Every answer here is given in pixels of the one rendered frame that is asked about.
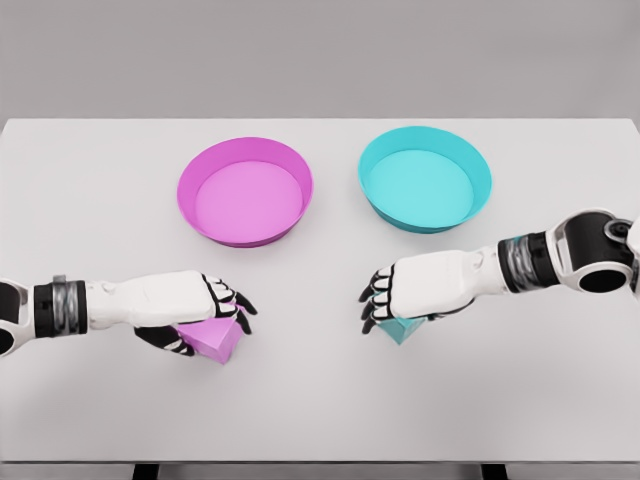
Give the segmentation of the cyan plate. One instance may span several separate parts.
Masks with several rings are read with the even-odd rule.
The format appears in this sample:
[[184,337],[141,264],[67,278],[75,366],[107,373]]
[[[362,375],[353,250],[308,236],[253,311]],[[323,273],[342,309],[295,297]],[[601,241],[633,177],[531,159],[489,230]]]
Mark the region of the cyan plate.
[[377,136],[361,153],[357,175],[383,220],[419,234],[467,222],[493,190],[490,166],[474,145],[429,126],[405,126]]

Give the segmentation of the pink block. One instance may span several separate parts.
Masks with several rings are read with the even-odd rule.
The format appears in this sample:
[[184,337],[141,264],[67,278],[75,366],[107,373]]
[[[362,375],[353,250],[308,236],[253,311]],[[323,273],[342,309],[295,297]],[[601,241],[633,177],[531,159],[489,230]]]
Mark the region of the pink block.
[[230,360],[244,334],[240,324],[231,317],[177,324],[176,330],[196,353],[222,365]]

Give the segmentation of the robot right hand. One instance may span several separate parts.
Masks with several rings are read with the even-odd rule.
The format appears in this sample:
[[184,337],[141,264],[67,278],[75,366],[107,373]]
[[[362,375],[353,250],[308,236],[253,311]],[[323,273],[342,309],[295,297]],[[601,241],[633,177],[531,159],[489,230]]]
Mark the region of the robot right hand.
[[392,319],[438,317],[463,305],[461,254],[405,257],[377,270],[359,296],[362,333]]

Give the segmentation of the pink plate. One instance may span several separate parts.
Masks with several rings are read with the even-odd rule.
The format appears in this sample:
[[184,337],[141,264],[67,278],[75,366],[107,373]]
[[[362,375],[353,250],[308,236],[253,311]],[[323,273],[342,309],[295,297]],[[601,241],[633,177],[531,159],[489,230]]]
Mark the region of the pink plate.
[[185,221],[209,239],[253,248],[285,236],[314,193],[311,168],[277,140],[237,137],[196,155],[182,171],[177,204]]

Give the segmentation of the cyan block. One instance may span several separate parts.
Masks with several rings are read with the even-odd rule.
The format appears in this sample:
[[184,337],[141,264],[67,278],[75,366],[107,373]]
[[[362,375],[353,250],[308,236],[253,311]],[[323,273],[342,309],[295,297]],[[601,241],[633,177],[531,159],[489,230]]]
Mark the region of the cyan block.
[[425,317],[413,319],[392,318],[380,321],[377,326],[397,345],[401,345],[426,321]]

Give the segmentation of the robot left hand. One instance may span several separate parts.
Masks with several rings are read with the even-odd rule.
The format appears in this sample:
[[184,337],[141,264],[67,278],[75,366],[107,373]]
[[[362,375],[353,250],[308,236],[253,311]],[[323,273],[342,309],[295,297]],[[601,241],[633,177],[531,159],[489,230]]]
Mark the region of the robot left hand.
[[220,278],[195,270],[142,277],[143,297],[132,311],[136,337],[164,351],[193,357],[196,349],[177,327],[213,319],[231,319],[246,335],[256,307]]

